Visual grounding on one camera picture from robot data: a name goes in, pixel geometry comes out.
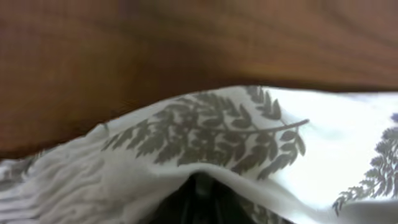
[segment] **brown wooden table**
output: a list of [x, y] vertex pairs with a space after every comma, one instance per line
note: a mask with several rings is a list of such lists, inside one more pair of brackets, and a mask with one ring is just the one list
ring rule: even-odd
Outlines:
[[195, 90], [398, 90], [395, 0], [2, 0], [0, 158]]

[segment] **fern pattern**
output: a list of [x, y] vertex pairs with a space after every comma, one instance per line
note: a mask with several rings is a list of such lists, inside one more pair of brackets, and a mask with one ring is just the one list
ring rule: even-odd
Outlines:
[[[259, 86], [244, 87], [263, 119], [279, 121], [280, 126], [259, 129], [243, 104], [213, 91], [177, 98], [152, 118], [113, 136], [103, 150], [126, 146], [137, 157], [157, 153], [155, 164], [178, 158], [177, 165], [204, 162], [243, 174], [253, 167], [270, 163], [258, 173], [259, 180], [294, 163], [305, 155], [299, 127], [305, 119], [285, 124], [277, 100]], [[248, 148], [248, 142], [254, 146]]]
[[[392, 119], [396, 122], [398, 116], [395, 114]], [[358, 186], [341, 192], [333, 204], [337, 215], [348, 202], [366, 198], [398, 197], [398, 127], [385, 130], [375, 150], [378, 156], [370, 162], [373, 168], [365, 173], [364, 180]]]

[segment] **dark object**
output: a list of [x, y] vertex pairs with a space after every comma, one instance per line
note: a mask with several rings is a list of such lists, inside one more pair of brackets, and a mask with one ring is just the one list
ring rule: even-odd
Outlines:
[[165, 199], [150, 224], [254, 224], [229, 187], [195, 174]]

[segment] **white cloth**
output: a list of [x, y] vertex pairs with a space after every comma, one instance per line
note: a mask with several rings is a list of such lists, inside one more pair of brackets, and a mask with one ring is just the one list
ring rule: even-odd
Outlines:
[[297, 224], [397, 223], [397, 96], [238, 86], [164, 100], [2, 161], [0, 223], [137, 223], [199, 171], [259, 223], [277, 224], [263, 208]]

